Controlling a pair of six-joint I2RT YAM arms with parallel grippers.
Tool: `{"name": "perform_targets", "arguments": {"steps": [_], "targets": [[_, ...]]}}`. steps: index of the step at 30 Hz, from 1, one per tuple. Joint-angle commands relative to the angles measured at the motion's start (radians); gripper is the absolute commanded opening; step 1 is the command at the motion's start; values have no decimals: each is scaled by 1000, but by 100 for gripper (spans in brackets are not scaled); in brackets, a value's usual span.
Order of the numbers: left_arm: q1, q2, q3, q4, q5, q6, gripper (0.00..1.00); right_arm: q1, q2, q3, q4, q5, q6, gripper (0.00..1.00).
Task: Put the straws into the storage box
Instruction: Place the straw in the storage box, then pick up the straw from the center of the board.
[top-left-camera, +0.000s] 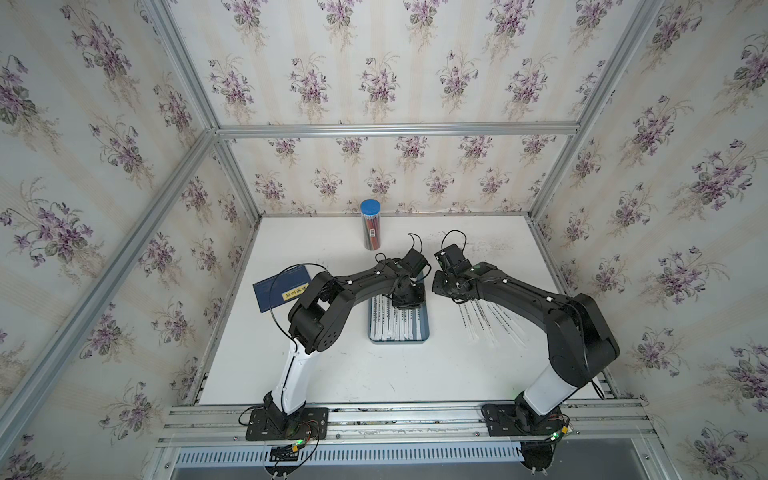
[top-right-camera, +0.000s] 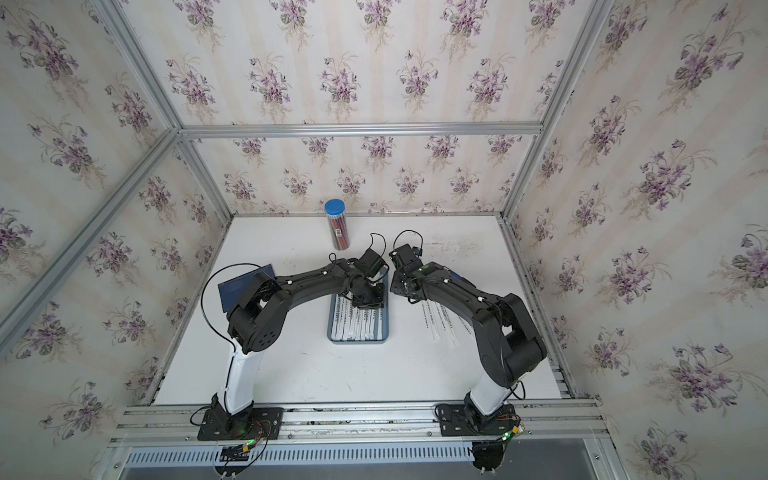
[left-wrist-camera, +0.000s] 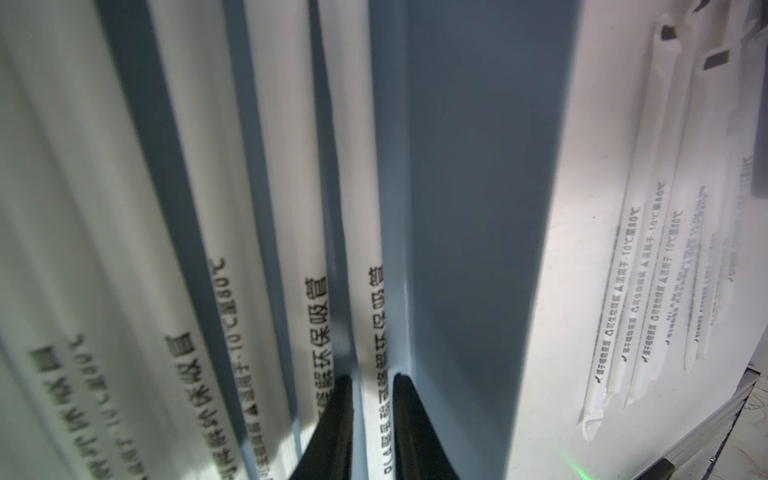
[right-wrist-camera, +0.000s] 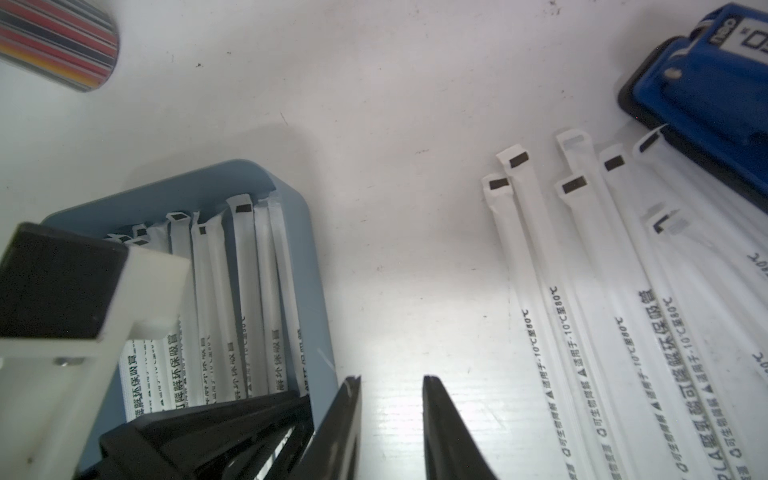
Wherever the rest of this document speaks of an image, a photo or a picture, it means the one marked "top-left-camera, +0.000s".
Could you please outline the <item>blue storage tray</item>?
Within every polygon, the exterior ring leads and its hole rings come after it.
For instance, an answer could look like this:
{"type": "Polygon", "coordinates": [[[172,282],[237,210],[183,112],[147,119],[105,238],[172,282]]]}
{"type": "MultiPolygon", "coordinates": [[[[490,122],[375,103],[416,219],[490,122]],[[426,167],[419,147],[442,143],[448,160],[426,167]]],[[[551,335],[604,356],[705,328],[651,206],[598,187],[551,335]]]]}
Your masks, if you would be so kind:
{"type": "Polygon", "coordinates": [[[413,309],[398,309],[392,300],[379,295],[368,303],[368,338],[377,344],[424,343],[430,337],[426,300],[413,309]]]}

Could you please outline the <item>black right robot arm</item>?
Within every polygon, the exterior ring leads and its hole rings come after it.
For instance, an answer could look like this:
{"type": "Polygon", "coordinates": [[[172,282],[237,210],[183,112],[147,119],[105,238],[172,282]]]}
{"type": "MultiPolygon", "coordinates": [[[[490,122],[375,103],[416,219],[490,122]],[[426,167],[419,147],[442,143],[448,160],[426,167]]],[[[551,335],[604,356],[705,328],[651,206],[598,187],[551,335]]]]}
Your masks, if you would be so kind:
{"type": "Polygon", "coordinates": [[[595,299],[548,292],[488,262],[471,263],[456,244],[435,254],[432,291],[457,304],[473,300],[503,307],[547,337],[549,366],[514,402],[513,419],[531,432],[560,405],[618,359],[620,346],[595,299]]]}

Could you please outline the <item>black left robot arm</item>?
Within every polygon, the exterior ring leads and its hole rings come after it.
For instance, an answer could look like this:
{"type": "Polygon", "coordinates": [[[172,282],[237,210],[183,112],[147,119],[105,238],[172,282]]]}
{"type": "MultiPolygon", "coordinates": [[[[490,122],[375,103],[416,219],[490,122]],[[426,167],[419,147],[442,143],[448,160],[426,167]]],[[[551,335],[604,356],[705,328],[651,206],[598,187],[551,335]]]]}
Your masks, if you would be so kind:
{"type": "Polygon", "coordinates": [[[414,248],[349,275],[322,269],[288,312],[287,358],[276,386],[263,398],[265,410],[280,419],[297,416],[307,401],[315,358],[339,339],[354,307],[385,296],[396,309],[417,309],[425,303],[423,280],[430,271],[426,257],[414,248]]]}

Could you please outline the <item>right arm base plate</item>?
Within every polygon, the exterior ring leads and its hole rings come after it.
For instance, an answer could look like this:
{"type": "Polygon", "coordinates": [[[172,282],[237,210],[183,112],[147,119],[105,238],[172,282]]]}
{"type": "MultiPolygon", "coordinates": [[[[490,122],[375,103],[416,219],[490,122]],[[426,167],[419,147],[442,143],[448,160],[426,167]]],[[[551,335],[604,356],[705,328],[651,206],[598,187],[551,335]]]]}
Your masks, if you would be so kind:
{"type": "Polygon", "coordinates": [[[570,430],[570,418],[559,407],[541,416],[524,402],[513,404],[487,403],[481,415],[491,437],[546,437],[557,440],[570,430]]]}

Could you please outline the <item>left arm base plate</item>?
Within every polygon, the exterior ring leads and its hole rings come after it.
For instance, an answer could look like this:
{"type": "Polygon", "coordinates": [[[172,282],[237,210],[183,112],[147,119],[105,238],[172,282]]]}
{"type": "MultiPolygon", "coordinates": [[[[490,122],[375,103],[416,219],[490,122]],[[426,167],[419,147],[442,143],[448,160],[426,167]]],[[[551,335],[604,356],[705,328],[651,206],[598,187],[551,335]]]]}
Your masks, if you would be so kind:
{"type": "Polygon", "coordinates": [[[324,440],[327,436],[329,409],[303,407],[291,415],[259,407],[246,424],[247,441],[324,440]]]}

